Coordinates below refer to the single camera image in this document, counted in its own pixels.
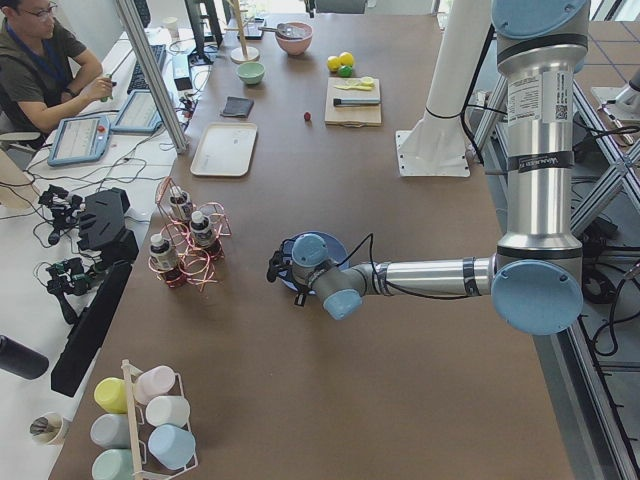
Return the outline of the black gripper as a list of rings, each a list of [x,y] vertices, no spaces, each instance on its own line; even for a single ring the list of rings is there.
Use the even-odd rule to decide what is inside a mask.
[[[273,253],[268,261],[266,273],[267,281],[274,283],[277,279],[293,283],[292,274],[292,249],[294,239],[284,239],[280,247]]]

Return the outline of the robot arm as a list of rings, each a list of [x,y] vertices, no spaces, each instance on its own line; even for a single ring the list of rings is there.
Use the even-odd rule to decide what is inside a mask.
[[[367,295],[454,300],[488,295],[512,327],[532,335],[568,328],[583,307],[582,245],[570,228],[573,77],[588,50],[585,1],[457,1],[436,63],[426,112],[399,135],[397,151],[427,176],[463,169],[447,144],[483,46],[497,44],[507,84],[507,229],[487,258],[413,262],[331,258],[313,232],[284,240],[268,264],[303,304],[314,294],[341,320]]]

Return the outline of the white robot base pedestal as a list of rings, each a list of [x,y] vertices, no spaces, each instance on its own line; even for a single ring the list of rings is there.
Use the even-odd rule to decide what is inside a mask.
[[[425,112],[412,130],[396,132],[403,177],[467,177],[461,120],[491,27],[489,0],[455,1],[444,29]]]

